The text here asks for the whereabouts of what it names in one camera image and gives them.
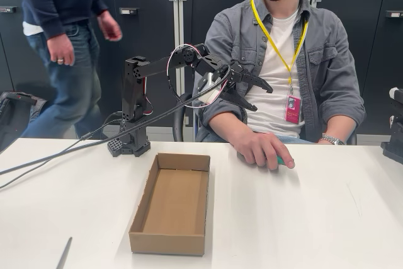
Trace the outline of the navy sweater man's right hand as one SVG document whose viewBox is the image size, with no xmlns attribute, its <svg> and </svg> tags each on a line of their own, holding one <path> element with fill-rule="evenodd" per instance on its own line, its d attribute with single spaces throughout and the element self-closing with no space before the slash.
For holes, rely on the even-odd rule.
<svg viewBox="0 0 403 269">
<path fill-rule="evenodd" d="M 47 47 L 52 62 L 67 66 L 74 64 L 74 47 L 65 33 L 49 38 L 47 40 Z"/>
</svg>

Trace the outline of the navy sweater man's left hand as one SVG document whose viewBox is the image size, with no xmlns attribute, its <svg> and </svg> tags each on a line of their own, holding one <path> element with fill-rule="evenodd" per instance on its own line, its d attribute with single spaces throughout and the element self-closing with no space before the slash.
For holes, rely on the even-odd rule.
<svg viewBox="0 0 403 269">
<path fill-rule="evenodd" d="M 105 40 L 117 42 L 122 39 L 122 31 L 109 11 L 104 11 L 97 16 L 98 26 Z"/>
</svg>

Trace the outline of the seated man's right hand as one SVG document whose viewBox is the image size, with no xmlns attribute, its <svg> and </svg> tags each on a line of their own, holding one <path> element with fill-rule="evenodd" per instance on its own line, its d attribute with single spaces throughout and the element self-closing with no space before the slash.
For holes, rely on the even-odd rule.
<svg viewBox="0 0 403 269">
<path fill-rule="evenodd" d="M 234 144 L 237 152 L 242 154 L 249 164 L 265 166 L 269 170 L 277 170 L 278 157 L 283 160 L 283 165 L 293 169 L 295 161 L 287 147 L 273 134 L 259 134 L 251 132 L 246 134 Z"/>
</svg>

